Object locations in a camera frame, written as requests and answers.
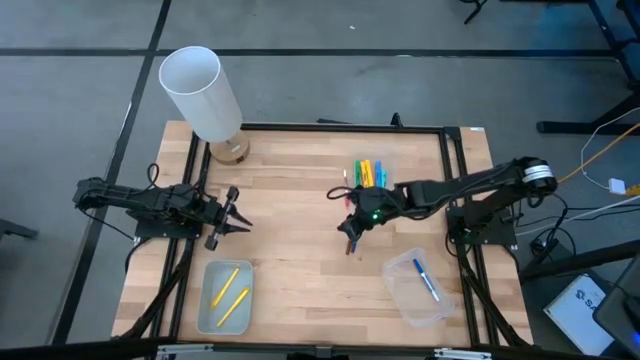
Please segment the white cylinder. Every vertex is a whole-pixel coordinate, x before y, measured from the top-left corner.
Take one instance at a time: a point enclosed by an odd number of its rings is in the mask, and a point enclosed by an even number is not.
[[[159,78],[201,139],[220,143],[240,130],[240,107],[213,51],[201,46],[177,50],[162,62]]]

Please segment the wooden table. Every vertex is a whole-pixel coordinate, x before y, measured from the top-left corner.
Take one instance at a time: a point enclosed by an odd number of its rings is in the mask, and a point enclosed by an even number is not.
[[[492,166],[482,128],[461,128],[469,172]],[[345,256],[342,201],[325,198],[343,184],[343,169],[370,154],[386,154],[393,182],[444,180],[438,138],[429,134],[247,131],[251,154],[241,164],[212,160],[207,191],[224,195],[240,188],[239,211],[254,223],[251,233],[222,238],[215,252],[196,243],[185,297],[180,341],[336,344],[382,346],[469,346],[456,259],[444,248],[443,210],[424,221],[397,219],[366,232],[354,255]],[[191,138],[186,122],[167,123],[157,163],[160,186],[179,183]],[[455,153],[450,144],[454,175]],[[202,152],[196,159],[193,179]],[[205,236],[211,232],[207,227]],[[133,256],[113,327],[128,330],[156,295],[167,239],[154,239]],[[429,329],[401,318],[381,278],[382,264],[411,248],[424,248],[432,274],[456,303],[455,313]],[[525,340],[531,333],[512,258],[484,246],[491,295]],[[240,336],[209,336],[196,329],[203,272],[214,259],[246,259],[255,269],[251,324]],[[481,339],[486,339],[481,304],[475,299]],[[168,332],[173,300],[165,307],[161,334]]]

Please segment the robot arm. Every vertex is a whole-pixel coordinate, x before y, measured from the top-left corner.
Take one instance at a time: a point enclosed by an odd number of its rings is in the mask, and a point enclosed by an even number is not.
[[[181,237],[171,234],[172,230],[213,225],[213,234],[205,242],[205,247],[215,250],[218,238],[233,232],[247,232],[246,228],[228,224],[229,217],[252,225],[234,204],[240,192],[231,186],[224,205],[216,197],[205,198],[197,187],[190,184],[173,185],[166,188],[153,186],[135,189],[126,186],[109,185],[101,178],[89,178],[78,182],[73,202],[80,211],[103,206],[127,209],[127,214],[138,220],[138,224],[148,224],[147,228],[165,228],[165,237]]]
[[[358,186],[346,194],[356,206],[355,212],[347,216],[338,230],[355,242],[375,225],[384,225],[397,217],[423,220],[459,198],[496,190],[483,201],[469,202],[462,207],[466,226],[488,223],[498,211],[519,200],[527,199],[531,207],[540,205],[557,186],[547,162],[532,157],[515,159],[450,181],[403,182],[395,184],[393,190]],[[329,199],[341,197],[332,196],[334,190],[327,193]]]

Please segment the wooden base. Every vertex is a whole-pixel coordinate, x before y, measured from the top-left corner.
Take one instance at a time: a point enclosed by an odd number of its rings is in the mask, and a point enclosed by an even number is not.
[[[224,165],[242,162],[249,155],[249,148],[249,138],[241,130],[225,142],[209,145],[211,156]]]

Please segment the gray floor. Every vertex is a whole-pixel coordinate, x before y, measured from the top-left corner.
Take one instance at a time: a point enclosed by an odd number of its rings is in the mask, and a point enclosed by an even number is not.
[[[0,0],[0,47],[146,47],[160,1]],[[616,34],[627,34],[612,6],[603,10]],[[584,5],[490,1],[468,26],[471,7],[457,1],[174,1],[161,48],[606,48]],[[162,92],[154,61],[118,181],[145,186],[164,124],[181,116]],[[486,128],[494,162],[521,155],[551,160],[558,175],[579,163],[584,136],[540,135],[540,120],[588,121],[629,93],[619,65],[608,59],[446,59],[225,57],[246,121],[313,122],[319,117],[387,123],[400,112],[411,125]],[[37,227],[37,240],[0,244],[0,347],[46,342],[62,287],[70,275],[86,218],[73,209],[75,183],[102,176],[113,151],[140,58],[0,58],[0,217]],[[625,122],[637,122],[635,114]],[[611,141],[598,137],[591,153]],[[640,182],[640,142],[625,139],[590,167]],[[559,189],[572,206],[619,200],[576,176]],[[553,199],[526,219],[559,212]],[[635,213],[567,224],[584,252],[634,238]],[[121,211],[108,220],[132,231]],[[518,257],[530,258],[523,236]],[[129,242],[105,229],[70,341],[106,339],[120,296]],[[614,280],[624,263],[597,269]],[[532,309],[537,344],[572,350]],[[229,355],[229,358],[241,355]]]

